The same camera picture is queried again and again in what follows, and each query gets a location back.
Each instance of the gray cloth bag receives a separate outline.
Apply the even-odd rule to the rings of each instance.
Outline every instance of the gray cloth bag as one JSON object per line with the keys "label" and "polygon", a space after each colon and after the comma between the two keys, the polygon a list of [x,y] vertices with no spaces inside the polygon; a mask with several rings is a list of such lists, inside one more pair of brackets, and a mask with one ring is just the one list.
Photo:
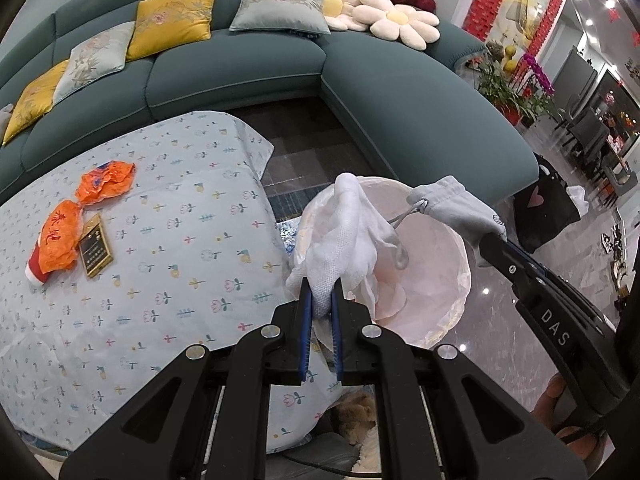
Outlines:
{"label": "gray cloth bag", "polygon": [[507,229],[498,214],[487,204],[469,193],[455,177],[449,175],[434,184],[418,186],[407,197],[412,206],[406,213],[389,221],[393,227],[409,214],[420,212],[451,227],[473,249],[479,267],[491,267],[480,255],[480,240],[495,233],[507,239]]}

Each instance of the yellow fruit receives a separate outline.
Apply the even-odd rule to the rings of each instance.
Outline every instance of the yellow fruit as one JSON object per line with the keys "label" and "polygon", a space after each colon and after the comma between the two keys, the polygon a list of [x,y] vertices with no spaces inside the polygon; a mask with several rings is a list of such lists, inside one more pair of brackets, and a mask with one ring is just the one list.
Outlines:
{"label": "yellow fruit", "polygon": [[507,63],[504,64],[503,70],[507,74],[511,74],[514,72],[514,70],[516,70],[517,67],[518,67],[518,62],[515,59],[510,59],[507,61]]}

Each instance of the tablecloth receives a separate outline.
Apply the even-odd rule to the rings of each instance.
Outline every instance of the tablecloth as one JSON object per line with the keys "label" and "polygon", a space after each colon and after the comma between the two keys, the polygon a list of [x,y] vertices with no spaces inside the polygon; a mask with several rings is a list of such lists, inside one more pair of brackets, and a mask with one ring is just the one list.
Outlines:
{"label": "tablecloth", "polygon": [[[63,164],[0,208],[0,400],[20,429],[75,449],[193,343],[235,344],[268,323],[286,252],[260,177],[273,146],[220,112],[192,112]],[[114,262],[31,288],[24,266],[40,227],[80,176],[135,162],[133,189],[100,212]],[[341,393],[320,349],[308,380],[272,389],[268,451],[303,438]]]}

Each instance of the light blue pillow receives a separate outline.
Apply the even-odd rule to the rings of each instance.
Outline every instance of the light blue pillow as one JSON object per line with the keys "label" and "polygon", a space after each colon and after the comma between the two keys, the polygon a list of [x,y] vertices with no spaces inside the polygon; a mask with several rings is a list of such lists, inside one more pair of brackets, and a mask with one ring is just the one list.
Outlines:
{"label": "light blue pillow", "polygon": [[242,0],[229,30],[296,30],[330,34],[323,0]]}
{"label": "light blue pillow", "polygon": [[135,25],[136,22],[121,23],[75,46],[56,86],[53,104],[101,77],[122,70]]}

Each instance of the gold plaque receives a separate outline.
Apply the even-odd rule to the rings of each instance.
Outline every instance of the gold plaque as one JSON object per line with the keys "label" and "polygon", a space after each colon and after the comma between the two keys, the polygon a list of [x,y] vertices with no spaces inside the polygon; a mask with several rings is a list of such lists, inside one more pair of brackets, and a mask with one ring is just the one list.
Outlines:
{"label": "gold plaque", "polygon": [[100,214],[95,215],[84,225],[78,249],[84,264],[84,270],[89,278],[95,278],[104,267],[113,261],[113,256],[102,228]]}

